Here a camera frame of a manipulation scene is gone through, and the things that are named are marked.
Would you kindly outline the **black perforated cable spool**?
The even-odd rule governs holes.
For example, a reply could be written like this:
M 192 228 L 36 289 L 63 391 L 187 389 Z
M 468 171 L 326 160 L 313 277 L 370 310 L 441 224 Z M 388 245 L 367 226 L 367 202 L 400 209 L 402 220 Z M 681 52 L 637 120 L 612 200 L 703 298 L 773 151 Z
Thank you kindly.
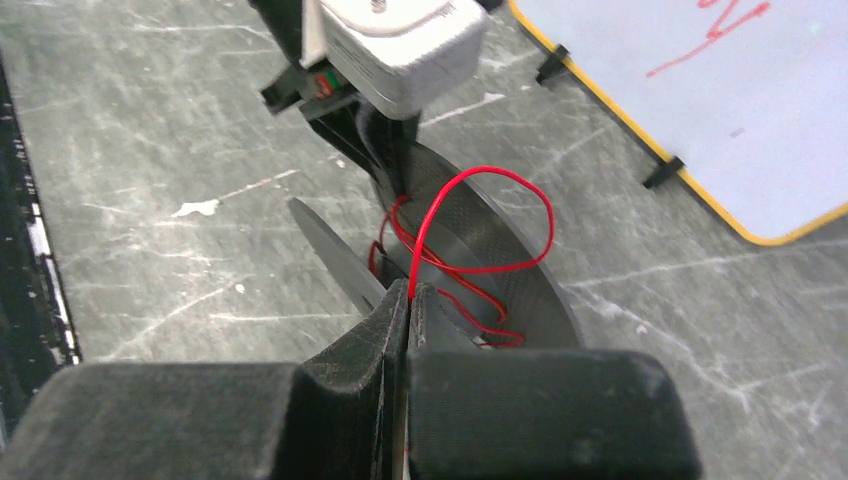
M 435 151 L 416 143 L 404 164 L 407 201 L 398 209 L 400 226 L 418 230 L 433 197 L 460 170 Z M 388 260 L 378 260 L 377 276 L 363 258 L 301 199 L 288 201 L 298 227 L 331 277 L 355 308 L 369 314 L 396 279 L 408 275 L 411 252 L 403 245 L 384 247 Z M 507 218 L 506 213 L 484 193 L 476 180 L 464 180 L 440 205 L 431 224 L 426 246 L 450 266 L 485 268 L 531 260 L 546 242 L 549 228 L 543 226 L 541 240 Z M 435 266 L 421 262 L 418 281 L 453 295 L 482 325 L 523 335 L 528 348 L 578 348 L 584 346 L 578 321 L 562 289 L 545 265 L 504 273 L 463 276 L 492 295 L 505 307 L 506 321 L 498 325 L 499 312 L 489 301 L 472 293 Z M 469 336 L 483 331 L 463 318 L 448 298 L 437 296 L 439 306 L 455 315 L 455 323 Z

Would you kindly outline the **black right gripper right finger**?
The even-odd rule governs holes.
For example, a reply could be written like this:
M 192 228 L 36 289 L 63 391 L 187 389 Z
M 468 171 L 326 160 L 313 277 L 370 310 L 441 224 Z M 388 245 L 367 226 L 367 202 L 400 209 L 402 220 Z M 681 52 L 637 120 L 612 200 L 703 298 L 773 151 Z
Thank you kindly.
M 410 308 L 408 469 L 415 479 L 699 479 L 663 364 L 638 351 L 485 349 L 429 285 Z

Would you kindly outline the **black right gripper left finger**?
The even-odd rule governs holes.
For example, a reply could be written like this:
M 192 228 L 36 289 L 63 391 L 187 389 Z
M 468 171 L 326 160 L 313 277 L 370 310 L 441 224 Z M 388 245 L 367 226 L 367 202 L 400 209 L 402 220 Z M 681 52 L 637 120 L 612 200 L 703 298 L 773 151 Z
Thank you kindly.
M 37 393 L 5 479 L 399 479 L 407 285 L 302 363 L 94 363 Z

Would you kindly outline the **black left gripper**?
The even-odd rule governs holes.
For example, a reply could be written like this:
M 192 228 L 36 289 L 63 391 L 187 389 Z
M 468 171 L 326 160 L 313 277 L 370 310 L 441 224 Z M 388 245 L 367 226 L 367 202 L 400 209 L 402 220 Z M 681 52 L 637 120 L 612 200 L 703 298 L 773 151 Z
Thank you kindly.
M 397 198 L 407 192 L 404 164 L 411 158 L 421 114 L 391 119 L 381 113 L 333 66 L 323 59 L 300 64 L 305 45 L 304 1 L 256 0 L 249 5 L 281 49 L 288 65 L 264 86 L 260 96 L 278 115 L 295 106 L 310 128 L 352 160 L 372 179 L 375 189 Z

